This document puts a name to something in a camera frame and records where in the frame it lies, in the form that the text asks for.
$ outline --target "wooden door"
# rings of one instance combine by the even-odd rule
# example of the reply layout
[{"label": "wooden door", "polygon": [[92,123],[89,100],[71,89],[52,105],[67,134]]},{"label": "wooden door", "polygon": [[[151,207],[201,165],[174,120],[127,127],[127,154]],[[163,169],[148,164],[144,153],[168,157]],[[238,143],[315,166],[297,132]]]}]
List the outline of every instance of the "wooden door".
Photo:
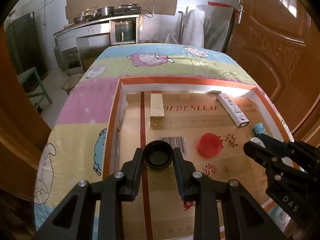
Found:
[{"label": "wooden door", "polygon": [[320,32],[298,0],[242,4],[227,54],[266,92],[294,132],[320,99]]}]

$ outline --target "cooking pot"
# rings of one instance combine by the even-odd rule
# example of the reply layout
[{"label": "cooking pot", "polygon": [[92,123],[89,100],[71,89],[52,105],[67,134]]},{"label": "cooking pot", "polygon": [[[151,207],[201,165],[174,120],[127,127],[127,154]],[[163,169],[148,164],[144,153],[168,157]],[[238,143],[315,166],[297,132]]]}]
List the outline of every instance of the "cooking pot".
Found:
[{"label": "cooking pot", "polygon": [[75,24],[78,24],[78,23],[84,23],[87,19],[90,18],[90,15],[85,15],[85,16],[80,16],[80,17],[77,17],[77,18],[74,18],[73,19],[73,22]]},{"label": "cooking pot", "polygon": [[97,10],[99,17],[101,16],[113,16],[114,6],[107,6]]}]

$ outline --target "red round lid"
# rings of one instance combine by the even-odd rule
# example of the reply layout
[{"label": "red round lid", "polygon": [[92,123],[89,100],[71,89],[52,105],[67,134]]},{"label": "red round lid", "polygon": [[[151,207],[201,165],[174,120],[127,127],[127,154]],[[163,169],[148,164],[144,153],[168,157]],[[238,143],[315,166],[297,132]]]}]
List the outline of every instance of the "red round lid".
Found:
[{"label": "red round lid", "polygon": [[221,139],[213,133],[205,133],[198,142],[197,150],[204,158],[215,157],[222,150]]}]

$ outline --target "gas stove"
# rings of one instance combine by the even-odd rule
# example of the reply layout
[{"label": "gas stove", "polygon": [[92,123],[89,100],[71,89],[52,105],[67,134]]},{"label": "gas stove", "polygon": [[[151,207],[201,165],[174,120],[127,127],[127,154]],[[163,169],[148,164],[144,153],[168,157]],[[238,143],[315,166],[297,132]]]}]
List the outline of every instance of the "gas stove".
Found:
[{"label": "gas stove", "polygon": [[141,7],[138,6],[136,3],[123,4],[119,6],[117,9],[114,9],[115,16],[132,15],[132,14],[140,14],[140,13],[141,13]]}]

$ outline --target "metal screw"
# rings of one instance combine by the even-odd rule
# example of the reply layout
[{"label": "metal screw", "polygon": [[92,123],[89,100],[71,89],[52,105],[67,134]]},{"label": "metal screw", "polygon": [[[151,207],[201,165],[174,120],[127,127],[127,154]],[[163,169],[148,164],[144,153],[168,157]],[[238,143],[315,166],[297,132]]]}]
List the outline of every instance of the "metal screw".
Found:
[{"label": "metal screw", "polygon": [[122,178],[123,176],[124,176],[124,174],[123,174],[123,172],[121,172],[121,171],[118,171],[118,172],[115,173],[115,177],[116,177],[117,179]]},{"label": "metal screw", "polygon": [[82,179],[81,181],[79,181],[78,182],[78,185],[80,186],[80,187],[84,187],[85,185],[87,185],[87,181],[86,180],[84,180],[84,179]]},{"label": "metal screw", "polygon": [[202,173],[199,171],[195,171],[194,173],[192,173],[192,176],[194,178],[201,178],[202,177]]},{"label": "metal screw", "polygon": [[232,187],[237,187],[239,185],[239,181],[235,180],[235,179],[232,179],[229,181],[229,184],[232,186]]}]

